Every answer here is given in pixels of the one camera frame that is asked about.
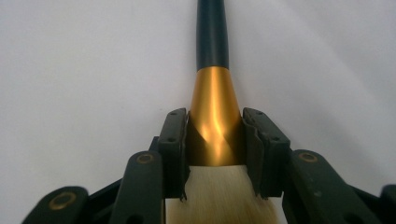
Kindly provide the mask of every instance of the white backdrop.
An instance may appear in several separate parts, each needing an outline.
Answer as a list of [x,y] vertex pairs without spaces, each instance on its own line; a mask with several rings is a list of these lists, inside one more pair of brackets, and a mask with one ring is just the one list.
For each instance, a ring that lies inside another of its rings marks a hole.
[[[396,182],[396,2],[226,1],[239,105],[351,185]],[[93,193],[189,107],[195,1],[0,1],[0,223]]]

